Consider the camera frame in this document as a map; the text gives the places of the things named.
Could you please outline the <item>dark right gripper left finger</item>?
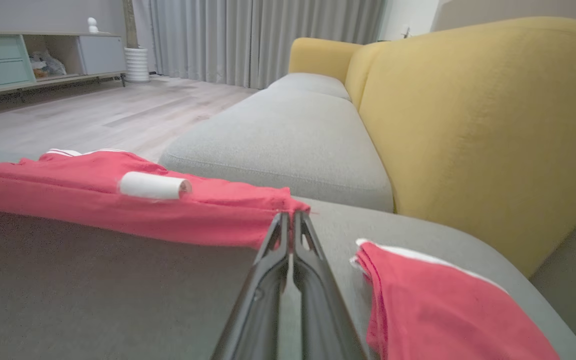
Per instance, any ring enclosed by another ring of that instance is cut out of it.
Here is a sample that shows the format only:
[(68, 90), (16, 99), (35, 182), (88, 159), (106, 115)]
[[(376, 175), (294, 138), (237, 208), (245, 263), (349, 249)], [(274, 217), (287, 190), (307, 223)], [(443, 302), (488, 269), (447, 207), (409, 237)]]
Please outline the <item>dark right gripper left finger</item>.
[(290, 215), (270, 223), (211, 360), (276, 360), (281, 294), (290, 268)]

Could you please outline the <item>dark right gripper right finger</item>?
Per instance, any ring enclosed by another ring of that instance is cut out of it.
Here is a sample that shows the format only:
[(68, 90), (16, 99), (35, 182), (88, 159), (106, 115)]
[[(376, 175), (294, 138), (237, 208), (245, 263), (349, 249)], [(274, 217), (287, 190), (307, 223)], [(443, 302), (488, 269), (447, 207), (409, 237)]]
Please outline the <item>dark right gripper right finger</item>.
[(301, 294), (302, 360), (368, 360), (308, 213), (294, 214), (293, 280)]

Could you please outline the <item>red white sports jersey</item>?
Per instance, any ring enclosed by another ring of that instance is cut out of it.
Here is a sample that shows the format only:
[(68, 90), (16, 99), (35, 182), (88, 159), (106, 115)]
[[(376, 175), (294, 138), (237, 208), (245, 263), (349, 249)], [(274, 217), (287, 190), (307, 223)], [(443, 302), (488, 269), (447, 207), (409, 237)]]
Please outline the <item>red white sports jersey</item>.
[(0, 212), (168, 242), (258, 249), (277, 214), (310, 209), (288, 187), (180, 173), (122, 150), (0, 162)]
[(350, 262), (372, 288), (366, 342), (381, 360), (560, 360), (494, 281), (420, 251), (356, 245)]

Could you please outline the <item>large grey sofa seat cushion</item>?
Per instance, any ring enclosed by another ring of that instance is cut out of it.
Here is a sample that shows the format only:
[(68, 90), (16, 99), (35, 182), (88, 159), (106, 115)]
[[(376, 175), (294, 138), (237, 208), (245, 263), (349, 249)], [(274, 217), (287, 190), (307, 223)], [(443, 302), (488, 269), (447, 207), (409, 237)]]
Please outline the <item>large grey sofa seat cushion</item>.
[[(306, 199), (362, 346), (371, 289), (357, 239), (409, 248), (505, 289), (576, 360), (576, 335), (498, 251), (454, 228)], [(209, 360), (256, 251), (170, 243), (0, 213), (0, 360)]]

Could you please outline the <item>medium grey sofa seat cushion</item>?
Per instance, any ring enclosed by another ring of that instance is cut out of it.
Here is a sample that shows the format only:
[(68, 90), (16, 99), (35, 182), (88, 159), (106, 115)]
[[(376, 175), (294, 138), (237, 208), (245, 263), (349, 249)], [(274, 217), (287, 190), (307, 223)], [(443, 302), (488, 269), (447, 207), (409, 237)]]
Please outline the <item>medium grey sofa seat cushion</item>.
[(393, 212), (386, 169), (355, 106), (309, 91), (263, 89), (194, 125), (165, 150), (167, 170), (298, 198)]

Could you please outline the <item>small grey sofa seat cushion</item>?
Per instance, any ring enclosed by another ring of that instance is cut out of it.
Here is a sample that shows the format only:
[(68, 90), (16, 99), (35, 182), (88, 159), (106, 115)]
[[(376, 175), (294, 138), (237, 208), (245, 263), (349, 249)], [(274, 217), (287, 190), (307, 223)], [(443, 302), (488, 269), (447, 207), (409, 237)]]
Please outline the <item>small grey sofa seat cushion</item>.
[(295, 72), (275, 80), (268, 89), (313, 92), (350, 101), (350, 94), (338, 79), (322, 74)]

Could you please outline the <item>yellow sofa backrest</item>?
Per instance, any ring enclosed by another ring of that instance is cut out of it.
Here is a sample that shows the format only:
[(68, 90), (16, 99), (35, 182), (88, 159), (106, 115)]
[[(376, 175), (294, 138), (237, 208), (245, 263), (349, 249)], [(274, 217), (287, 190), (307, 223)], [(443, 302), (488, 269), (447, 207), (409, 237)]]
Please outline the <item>yellow sofa backrest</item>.
[(576, 227), (576, 19), (297, 38), (288, 71), (342, 82), (396, 214), (473, 235), (526, 277)]

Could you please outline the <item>grey pleated curtain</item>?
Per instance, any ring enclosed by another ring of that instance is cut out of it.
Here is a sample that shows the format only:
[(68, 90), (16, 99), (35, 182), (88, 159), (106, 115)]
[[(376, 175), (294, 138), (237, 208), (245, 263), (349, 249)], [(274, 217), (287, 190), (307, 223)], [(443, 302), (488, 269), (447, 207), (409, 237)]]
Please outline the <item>grey pleated curtain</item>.
[(264, 89), (298, 38), (366, 44), (386, 0), (150, 0), (160, 75)]

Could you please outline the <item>white ribbed plant pot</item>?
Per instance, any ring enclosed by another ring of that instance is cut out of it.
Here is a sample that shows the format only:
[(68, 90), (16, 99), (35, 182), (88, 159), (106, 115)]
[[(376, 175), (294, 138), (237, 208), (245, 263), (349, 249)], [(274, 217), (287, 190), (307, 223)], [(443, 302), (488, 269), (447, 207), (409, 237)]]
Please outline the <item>white ribbed plant pot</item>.
[(126, 63), (126, 82), (133, 84), (146, 84), (150, 82), (147, 49), (142, 47), (125, 47), (124, 53)]

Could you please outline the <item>grey teal television cabinet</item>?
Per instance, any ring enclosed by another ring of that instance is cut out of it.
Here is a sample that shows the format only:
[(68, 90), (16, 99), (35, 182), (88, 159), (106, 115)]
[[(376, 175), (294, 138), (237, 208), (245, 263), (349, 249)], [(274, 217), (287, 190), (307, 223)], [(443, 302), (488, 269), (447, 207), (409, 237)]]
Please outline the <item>grey teal television cabinet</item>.
[(18, 37), (23, 60), (31, 75), (29, 55), (34, 51), (48, 51), (64, 64), (67, 75), (49, 76), (35, 82), (0, 86), (0, 93), (23, 94), (32, 88), (72, 84), (84, 81), (100, 81), (118, 78), (125, 80), (126, 60), (124, 46), (119, 36), (91, 33), (50, 33), (0, 31), (1, 37)]

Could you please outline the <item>indoor tree plant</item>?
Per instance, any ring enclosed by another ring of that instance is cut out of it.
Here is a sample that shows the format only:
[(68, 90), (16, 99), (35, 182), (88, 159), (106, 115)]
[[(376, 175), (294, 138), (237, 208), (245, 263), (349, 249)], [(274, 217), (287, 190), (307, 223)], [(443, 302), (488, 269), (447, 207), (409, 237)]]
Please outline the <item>indoor tree plant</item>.
[(122, 9), (125, 21), (126, 48), (137, 49), (139, 45), (133, 0), (122, 0)]

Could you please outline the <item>crumpled plastic bag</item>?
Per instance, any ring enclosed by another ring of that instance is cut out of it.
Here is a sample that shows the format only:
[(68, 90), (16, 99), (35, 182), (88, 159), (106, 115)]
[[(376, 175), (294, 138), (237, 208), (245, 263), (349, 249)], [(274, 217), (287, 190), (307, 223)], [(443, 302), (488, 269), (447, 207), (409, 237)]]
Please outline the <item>crumpled plastic bag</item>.
[(34, 51), (29, 55), (30, 66), (36, 79), (67, 75), (66, 66), (48, 52)]

